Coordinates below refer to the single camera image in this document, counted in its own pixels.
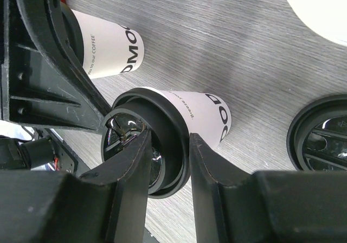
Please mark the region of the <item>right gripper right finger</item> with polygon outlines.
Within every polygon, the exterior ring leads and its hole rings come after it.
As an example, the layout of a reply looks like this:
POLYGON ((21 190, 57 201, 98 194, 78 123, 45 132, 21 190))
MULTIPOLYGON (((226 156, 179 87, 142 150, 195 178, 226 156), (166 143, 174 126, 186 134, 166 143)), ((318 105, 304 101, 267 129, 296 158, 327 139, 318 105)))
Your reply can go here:
POLYGON ((256 242, 255 177, 190 136, 190 172, 197 242, 256 242))

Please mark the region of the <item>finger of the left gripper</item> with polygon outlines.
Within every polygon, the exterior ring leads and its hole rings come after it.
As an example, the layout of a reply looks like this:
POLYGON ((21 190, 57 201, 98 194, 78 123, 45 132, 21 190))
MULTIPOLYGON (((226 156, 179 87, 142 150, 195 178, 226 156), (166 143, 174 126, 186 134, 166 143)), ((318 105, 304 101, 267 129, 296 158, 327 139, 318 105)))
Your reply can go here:
POLYGON ((110 105, 70 46, 61 0, 1 0, 1 120, 102 132, 110 105))

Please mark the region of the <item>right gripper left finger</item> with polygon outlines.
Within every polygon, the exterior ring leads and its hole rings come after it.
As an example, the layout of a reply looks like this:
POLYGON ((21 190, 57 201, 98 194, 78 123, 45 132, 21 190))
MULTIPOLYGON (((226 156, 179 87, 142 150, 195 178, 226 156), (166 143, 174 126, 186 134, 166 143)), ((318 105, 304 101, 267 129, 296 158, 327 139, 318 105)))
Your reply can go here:
POLYGON ((151 156, 151 132, 147 130, 116 156, 80 176, 110 191, 103 225, 106 242, 143 241, 151 156))

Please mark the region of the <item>white paper cup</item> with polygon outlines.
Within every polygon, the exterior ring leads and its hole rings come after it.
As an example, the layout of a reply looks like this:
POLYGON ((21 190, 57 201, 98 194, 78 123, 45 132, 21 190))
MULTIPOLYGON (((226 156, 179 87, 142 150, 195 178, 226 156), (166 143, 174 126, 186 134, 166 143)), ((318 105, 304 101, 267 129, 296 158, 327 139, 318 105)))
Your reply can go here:
POLYGON ((137 70, 145 55, 142 37, 135 30, 72 10, 84 43, 82 67, 90 79, 137 70))
POLYGON ((230 131, 230 109, 217 95, 162 90, 158 90, 157 93, 163 95, 178 109, 188 131, 199 134, 212 149, 215 149, 230 131))

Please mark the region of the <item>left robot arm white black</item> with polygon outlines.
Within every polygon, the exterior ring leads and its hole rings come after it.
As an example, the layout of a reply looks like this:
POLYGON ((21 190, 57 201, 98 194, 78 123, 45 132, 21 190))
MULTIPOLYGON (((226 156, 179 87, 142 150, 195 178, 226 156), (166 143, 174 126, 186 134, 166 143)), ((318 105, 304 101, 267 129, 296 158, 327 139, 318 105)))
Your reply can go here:
POLYGON ((63 154, 53 129, 102 134, 110 112, 83 69, 77 19, 61 0, 1 0, 1 120, 34 140, 1 138, 1 169, 32 169, 63 154))

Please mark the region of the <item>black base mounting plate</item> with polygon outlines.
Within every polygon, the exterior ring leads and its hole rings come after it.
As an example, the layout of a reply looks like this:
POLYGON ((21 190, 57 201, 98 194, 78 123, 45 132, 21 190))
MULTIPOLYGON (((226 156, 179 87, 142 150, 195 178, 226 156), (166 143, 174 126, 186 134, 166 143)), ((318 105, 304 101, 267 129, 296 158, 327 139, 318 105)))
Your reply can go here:
POLYGON ((69 172, 77 177, 90 170, 87 164, 55 130, 45 129, 45 132, 54 142, 56 156, 59 159, 57 166, 60 170, 69 172))

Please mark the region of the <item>stack of black lids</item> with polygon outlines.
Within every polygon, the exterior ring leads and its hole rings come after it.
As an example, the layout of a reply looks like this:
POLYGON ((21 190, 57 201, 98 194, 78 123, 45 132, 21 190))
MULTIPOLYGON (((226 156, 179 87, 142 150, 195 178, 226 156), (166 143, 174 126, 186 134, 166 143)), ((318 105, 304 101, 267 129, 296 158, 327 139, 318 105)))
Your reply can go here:
POLYGON ((297 170, 346 170, 346 94, 305 106, 287 133, 288 156, 297 170))

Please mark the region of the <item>stack of white paper cups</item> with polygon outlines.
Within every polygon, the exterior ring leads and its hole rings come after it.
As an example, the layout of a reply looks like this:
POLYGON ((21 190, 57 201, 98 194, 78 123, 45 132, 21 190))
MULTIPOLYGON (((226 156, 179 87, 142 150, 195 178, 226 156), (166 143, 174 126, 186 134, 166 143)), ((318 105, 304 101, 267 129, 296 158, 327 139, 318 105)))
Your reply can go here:
POLYGON ((312 31, 346 46, 346 0, 287 0, 294 13, 312 31))

